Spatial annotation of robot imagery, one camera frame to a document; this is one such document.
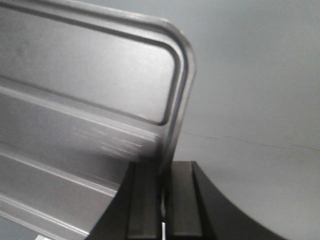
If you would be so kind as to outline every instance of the reflective metal surface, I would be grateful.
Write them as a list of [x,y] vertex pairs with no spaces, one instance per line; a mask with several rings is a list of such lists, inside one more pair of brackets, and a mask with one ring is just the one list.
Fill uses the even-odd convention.
[[175,151],[290,240],[320,236],[320,1],[82,0],[169,19],[197,74]]
[[0,0],[0,215],[84,239],[128,162],[162,171],[194,62],[169,23],[74,1]]

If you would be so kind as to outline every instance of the curved black edge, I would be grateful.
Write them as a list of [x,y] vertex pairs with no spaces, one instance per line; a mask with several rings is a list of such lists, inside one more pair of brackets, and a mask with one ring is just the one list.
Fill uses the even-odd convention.
[[192,169],[205,240],[285,240],[233,205],[195,161]]
[[127,239],[134,173],[135,165],[132,162],[114,199],[85,240]]

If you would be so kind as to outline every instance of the silver metal sheet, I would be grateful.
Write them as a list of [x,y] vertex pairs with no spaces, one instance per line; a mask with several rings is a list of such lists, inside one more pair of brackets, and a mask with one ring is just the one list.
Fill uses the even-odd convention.
[[35,240],[39,234],[4,217],[0,217],[0,239]]
[[171,162],[194,75],[162,19],[74,1],[0,0],[0,215],[84,239],[128,163]]

